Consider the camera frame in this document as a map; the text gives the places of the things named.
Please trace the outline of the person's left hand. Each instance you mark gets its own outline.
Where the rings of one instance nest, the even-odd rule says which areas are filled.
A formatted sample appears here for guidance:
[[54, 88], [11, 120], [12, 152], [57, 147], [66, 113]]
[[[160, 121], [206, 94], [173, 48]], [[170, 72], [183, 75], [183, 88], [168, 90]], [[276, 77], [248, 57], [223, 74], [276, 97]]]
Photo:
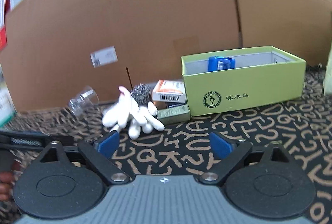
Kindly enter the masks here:
[[15, 181], [14, 171], [21, 169], [20, 163], [14, 161], [9, 171], [1, 172], [0, 183], [0, 201], [5, 202], [10, 200], [12, 196], [12, 188]]

